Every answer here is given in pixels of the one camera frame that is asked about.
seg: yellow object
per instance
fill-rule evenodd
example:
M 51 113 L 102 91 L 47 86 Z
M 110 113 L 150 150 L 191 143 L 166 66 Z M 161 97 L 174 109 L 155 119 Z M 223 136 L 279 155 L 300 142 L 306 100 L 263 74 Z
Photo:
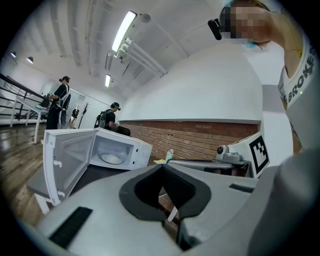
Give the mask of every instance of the yellow object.
M 154 162 L 155 162 L 156 164 L 163 164 L 163 163 L 165 163 L 166 161 L 163 160 L 163 159 L 160 159 L 160 160 L 154 160 Z
M 298 53 L 298 55 L 299 55 L 299 57 L 301 57 L 302 56 L 302 49 L 296 49 L 296 52 Z

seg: black strap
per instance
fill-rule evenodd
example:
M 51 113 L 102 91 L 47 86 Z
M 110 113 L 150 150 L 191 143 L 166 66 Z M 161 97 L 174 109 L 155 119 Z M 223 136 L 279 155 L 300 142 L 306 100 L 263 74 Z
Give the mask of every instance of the black strap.
M 86 222 L 93 210 L 78 207 L 49 238 L 62 248 L 67 248 L 72 239 L 77 235 L 82 225 Z

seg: white microwave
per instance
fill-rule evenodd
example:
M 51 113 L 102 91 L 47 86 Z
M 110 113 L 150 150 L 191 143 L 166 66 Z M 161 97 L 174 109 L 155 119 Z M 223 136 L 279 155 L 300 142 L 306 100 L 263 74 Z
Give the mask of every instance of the white microwave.
M 152 146 L 103 128 L 46 130 L 43 171 L 54 206 L 68 198 L 88 165 L 134 170 L 148 165 Z

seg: gray table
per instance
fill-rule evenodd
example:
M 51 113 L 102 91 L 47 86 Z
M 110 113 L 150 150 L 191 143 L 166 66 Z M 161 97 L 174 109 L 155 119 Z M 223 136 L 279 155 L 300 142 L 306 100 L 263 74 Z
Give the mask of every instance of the gray table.
M 38 108 L 36 108 L 36 105 L 38 105 L 38 103 L 36 103 L 35 101 L 32 101 L 32 100 L 30 100 L 28 98 L 21 98 L 19 96 L 16 96 L 15 97 L 15 102 L 14 102 L 14 105 L 13 105 L 12 114 L 11 114 L 10 127 L 12 127 L 13 124 L 14 124 L 17 102 L 22 103 L 24 106 L 26 106 L 28 108 L 28 114 L 26 116 L 26 121 L 25 121 L 25 125 L 26 126 L 28 125 L 30 111 L 32 110 L 32 111 L 34 111 L 34 112 L 36 112 L 38 114 L 38 118 L 36 120 L 36 125 L 35 125 L 35 132 L 34 132 L 34 144 L 37 144 L 40 118 L 41 118 L 41 115 L 47 115 L 48 114 L 48 110 L 38 109 Z
M 128 170 L 112 169 L 90 164 L 73 188 L 70 196 L 94 181 L 125 172 L 128 172 Z M 31 177 L 26 187 L 28 190 L 34 193 L 41 211 L 46 215 L 50 211 L 47 202 L 52 204 L 52 201 L 49 196 L 43 166 L 41 166 L 39 170 Z

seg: black pants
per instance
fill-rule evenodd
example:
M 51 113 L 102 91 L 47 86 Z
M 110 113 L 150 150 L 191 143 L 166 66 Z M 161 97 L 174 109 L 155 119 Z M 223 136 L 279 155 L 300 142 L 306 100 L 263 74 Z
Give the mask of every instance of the black pants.
M 59 109 L 52 107 L 49 110 L 47 119 L 46 119 L 46 130 L 56 130 L 58 129 L 59 123 Z
M 122 134 L 122 135 L 126 135 L 126 136 L 130 136 L 131 131 L 128 128 L 119 126 L 118 129 L 116 130 L 117 134 Z

